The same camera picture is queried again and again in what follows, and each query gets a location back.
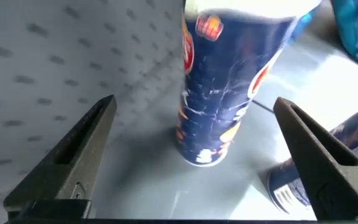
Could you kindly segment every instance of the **blue cylindrical can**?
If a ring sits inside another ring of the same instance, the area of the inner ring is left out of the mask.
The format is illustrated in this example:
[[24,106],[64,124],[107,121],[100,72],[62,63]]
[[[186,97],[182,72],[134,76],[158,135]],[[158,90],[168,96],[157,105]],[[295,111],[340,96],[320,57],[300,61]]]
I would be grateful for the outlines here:
[[[358,156],[358,113],[334,128],[331,134]],[[313,213],[292,159],[270,171],[267,188],[271,199],[280,210],[289,214]]]
[[193,165],[213,166],[223,160],[241,117],[298,18],[312,9],[303,6],[277,14],[264,10],[274,6],[258,4],[186,1],[182,21],[185,88],[177,138],[179,152]]

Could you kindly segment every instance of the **speckled gray backdrop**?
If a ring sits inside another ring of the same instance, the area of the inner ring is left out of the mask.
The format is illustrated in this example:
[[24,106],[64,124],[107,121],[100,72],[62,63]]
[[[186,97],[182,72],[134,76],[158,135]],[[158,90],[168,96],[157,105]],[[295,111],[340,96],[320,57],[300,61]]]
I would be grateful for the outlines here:
[[1,202],[98,99],[110,141],[181,78],[181,1],[0,0]]

